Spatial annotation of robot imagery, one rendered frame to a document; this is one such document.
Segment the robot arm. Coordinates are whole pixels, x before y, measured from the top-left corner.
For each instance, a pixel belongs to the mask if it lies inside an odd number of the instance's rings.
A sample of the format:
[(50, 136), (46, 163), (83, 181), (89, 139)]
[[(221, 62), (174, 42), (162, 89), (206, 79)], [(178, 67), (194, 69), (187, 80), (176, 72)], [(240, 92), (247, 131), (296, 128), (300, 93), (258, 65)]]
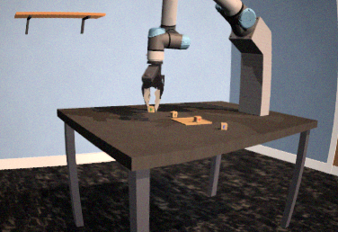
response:
[[(255, 12), (252, 9), (245, 6), (240, 0), (213, 1), (216, 3), (217, 11), (227, 20), (237, 37), (244, 37), (252, 32), (256, 20)], [(178, 0), (163, 0), (161, 25), (159, 28), (149, 29), (148, 32), (146, 54), (148, 61), (163, 61), (165, 49), (181, 50), (190, 47), (190, 37), (175, 30), (177, 4)], [(158, 65), (148, 65), (141, 77), (142, 82), (152, 83), (158, 70)]]

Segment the orange square mat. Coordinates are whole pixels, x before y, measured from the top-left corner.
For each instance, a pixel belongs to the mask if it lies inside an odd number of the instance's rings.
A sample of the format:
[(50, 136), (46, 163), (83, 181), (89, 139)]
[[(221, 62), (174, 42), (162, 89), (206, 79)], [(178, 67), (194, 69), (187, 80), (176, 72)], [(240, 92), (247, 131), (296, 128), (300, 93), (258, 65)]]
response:
[(174, 118), (174, 119), (171, 119), (171, 120), (180, 122), (181, 124), (184, 124), (184, 125), (196, 125), (196, 124), (208, 124), (208, 123), (212, 123), (210, 121), (203, 120), (203, 119), (201, 119), (201, 122), (194, 122), (193, 121), (193, 117), (191, 117), (191, 118)]

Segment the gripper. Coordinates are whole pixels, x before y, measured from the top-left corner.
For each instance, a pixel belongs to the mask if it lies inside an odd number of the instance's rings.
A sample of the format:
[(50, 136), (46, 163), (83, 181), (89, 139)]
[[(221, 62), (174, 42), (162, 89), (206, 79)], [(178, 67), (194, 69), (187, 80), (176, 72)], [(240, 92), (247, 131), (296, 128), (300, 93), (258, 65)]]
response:
[(163, 61), (148, 61), (147, 64), (151, 64), (151, 65), (158, 65), (159, 66), (159, 70), (156, 74), (156, 77), (154, 78), (152, 83), (148, 83), (148, 82), (143, 82), (142, 87), (141, 87), (141, 91), (143, 94), (143, 98), (147, 107), (147, 111), (148, 111), (148, 106), (149, 106), (149, 101), (150, 101), (150, 87), (154, 87), (156, 89), (155, 91), (155, 112), (159, 106), (159, 103), (161, 101), (161, 96), (163, 94), (164, 91), (164, 86), (165, 86), (165, 75), (163, 76), (158, 76), (161, 75), (161, 69), (162, 69), (162, 65), (159, 64), (163, 64)]

